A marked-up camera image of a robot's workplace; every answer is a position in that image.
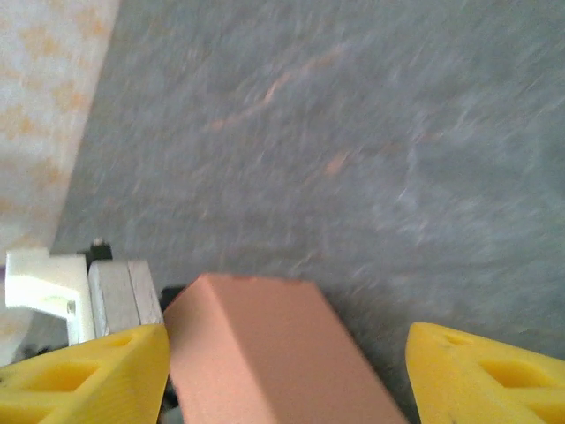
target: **gray floor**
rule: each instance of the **gray floor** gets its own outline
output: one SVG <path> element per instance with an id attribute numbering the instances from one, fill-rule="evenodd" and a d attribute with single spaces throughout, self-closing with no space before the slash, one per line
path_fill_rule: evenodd
<path id="1" fill-rule="evenodd" d="M 125 0 L 56 250 L 312 279 L 417 422 L 414 321 L 565 359 L 564 69 L 562 0 Z"/>

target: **pink block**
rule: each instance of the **pink block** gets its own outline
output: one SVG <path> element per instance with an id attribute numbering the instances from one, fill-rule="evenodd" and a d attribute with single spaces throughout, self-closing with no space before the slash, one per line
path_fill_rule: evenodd
<path id="1" fill-rule="evenodd" d="M 190 424 L 406 422 L 312 283 L 203 275 L 164 319 Z"/>

